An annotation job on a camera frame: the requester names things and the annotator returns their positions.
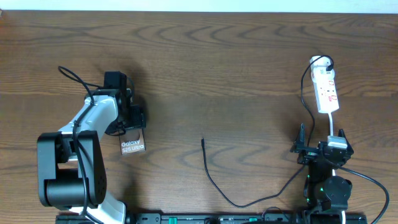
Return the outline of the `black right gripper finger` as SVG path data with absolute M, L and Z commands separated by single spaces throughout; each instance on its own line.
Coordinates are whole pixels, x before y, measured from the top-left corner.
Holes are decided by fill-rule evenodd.
M 294 141 L 294 145 L 298 145 L 298 146 L 305 145 L 305 125 L 303 123 L 300 125 L 298 135 Z
M 339 137 L 339 140 L 346 145 L 346 148 L 351 147 L 351 144 L 347 140 L 346 134 L 343 129 L 338 130 L 338 137 Z

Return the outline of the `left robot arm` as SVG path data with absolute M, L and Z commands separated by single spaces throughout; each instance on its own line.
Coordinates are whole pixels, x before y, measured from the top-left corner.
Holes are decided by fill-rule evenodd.
M 37 139 L 37 177 L 43 206 L 60 210 L 56 223 L 136 223 L 136 215 L 107 190 L 100 141 L 129 129 L 142 114 L 131 89 L 98 89 L 58 131 Z

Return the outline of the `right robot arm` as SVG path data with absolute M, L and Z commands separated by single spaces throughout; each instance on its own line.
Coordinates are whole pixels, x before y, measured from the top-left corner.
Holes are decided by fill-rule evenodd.
M 300 125 L 290 152 L 298 154 L 297 163 L 308 167 L 303 195 L 307 208 L 298 216 L 302 223 L 344 223 L 345 211 L 353 185 L 350 180 L 335 174 L 354 154 L 345 133 L 328 136 L 317 147 L 305 143 L 305 128 Z

